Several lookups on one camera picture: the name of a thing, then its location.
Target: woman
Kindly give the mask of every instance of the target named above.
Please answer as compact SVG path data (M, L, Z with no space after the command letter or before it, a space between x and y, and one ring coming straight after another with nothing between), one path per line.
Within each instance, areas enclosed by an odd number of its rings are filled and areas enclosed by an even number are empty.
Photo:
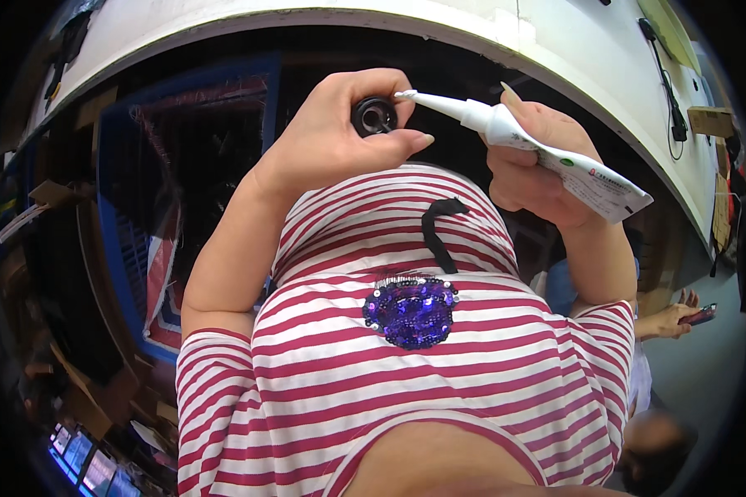
M613 471L636 297L622 226L535 153L489 147L492 200L567 246L575 318L552 314L483 192L402 165L434 140L403 129L411 102L398 130L354 131L352 104L410 88L394 69L329 75L199 254L177 363L182 495L547 495ZM501 99L539 141L600 160L571 118Z

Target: red and white fabric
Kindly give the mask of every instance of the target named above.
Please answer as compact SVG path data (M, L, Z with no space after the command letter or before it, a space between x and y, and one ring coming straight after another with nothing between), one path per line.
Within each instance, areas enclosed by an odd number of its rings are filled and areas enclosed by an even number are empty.
M420 219L455 196L470 212L436 219L459 269L445 275ZM404 165L304 195L253 340L204 329L183 344L180 494L340 495L378 437L421 420L487 436L540 485L605 481L622 445L632 311L554 315L516 267L487 196L443 169ZM377 278L403 272L459 290L445 342L408 352L365 327Z

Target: blue crate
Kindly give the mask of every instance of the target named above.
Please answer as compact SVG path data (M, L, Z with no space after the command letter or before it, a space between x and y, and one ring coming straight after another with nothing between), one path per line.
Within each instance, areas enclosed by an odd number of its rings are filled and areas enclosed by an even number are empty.
M143 339L153 199L163 179L158 167L139 167L140 164L130 160L138 156L138 150L129 150L132 140L127 138L140 136L141 130L129 110L135 105L151 104L222 81L266 75L266 104L262 114L262 152L265 152L274 142L279 69L277 53L200 68L131 94L100 114L97 206L108 270L130 333L140 350L152 357L171 363L177 360L175 354Z

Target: woman's left hand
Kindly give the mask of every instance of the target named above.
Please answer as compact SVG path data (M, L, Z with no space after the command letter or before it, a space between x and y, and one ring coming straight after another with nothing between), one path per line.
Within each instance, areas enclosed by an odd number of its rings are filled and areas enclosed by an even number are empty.
M265 195L295 200L304 192L360 174L394 169L434 141L405 130L414 102L395 103L398 129L361 138L351 124L351 106L369 96L391 97L411 89L398 69L368 69L328 75L309 94L252 174Z

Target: black ribbon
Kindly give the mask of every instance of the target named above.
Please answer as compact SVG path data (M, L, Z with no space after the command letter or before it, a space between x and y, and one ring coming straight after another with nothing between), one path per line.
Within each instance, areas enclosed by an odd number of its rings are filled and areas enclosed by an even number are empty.
M438 215L466 214L468 212L470 210L461 203L461 200L444 199L436 200L431 204L431 207L428 207L426 213L422 215L423 239L426 241L428 250L434 254L434 260L445 271L445 274L455 274L459 271L456 269L456 263L450 258L450 253L445 248L445 244L437 236L437 227L434 225L434 221Z

